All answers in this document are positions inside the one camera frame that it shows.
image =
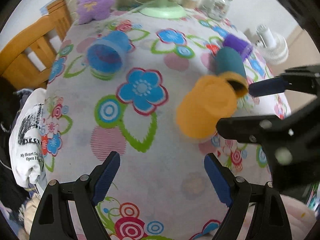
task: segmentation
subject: orange cup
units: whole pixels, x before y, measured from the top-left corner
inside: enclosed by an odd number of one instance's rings
[[[185,96],[176,110],[180,131],[195,140],[204,140],[216,132],[220,118],[230,117],[237,108],[237,96],[223,78],[206,75]]]

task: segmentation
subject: table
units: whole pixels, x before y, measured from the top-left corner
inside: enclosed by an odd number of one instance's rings
[[[123,72],[105,76],[88,65],[85,53],[113,30],[125,32],[131,48]],[[120,169],[97,206],[112,239],[186,240],[217,230],[227,207],[204,170],[209,152],[250,183],[270,180],[261,146],[219,135],[194,143],[175,125],[175,109],[184,96],[199,77],[214,73],[212,45],[221,47],[229,33],[247,40],[227,19],[217,23],[199,10],[176,20],[130,12],[68,31],[52,67],[43,112],[47,179],[74,181],[117,151]],[[272,77],[256,50],[244,66],[249,83]],[[246,95],[237,107],[235,116],[290,114],[283,94]],[[70,208],[76,233],[84,239],[75,207]]]

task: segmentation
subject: fan stand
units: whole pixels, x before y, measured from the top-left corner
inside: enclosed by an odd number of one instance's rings
[[[157,18],[175,19],[185,17],[185,9],[175,2],[169,0],[154,0],[140,10],[140,13]]]

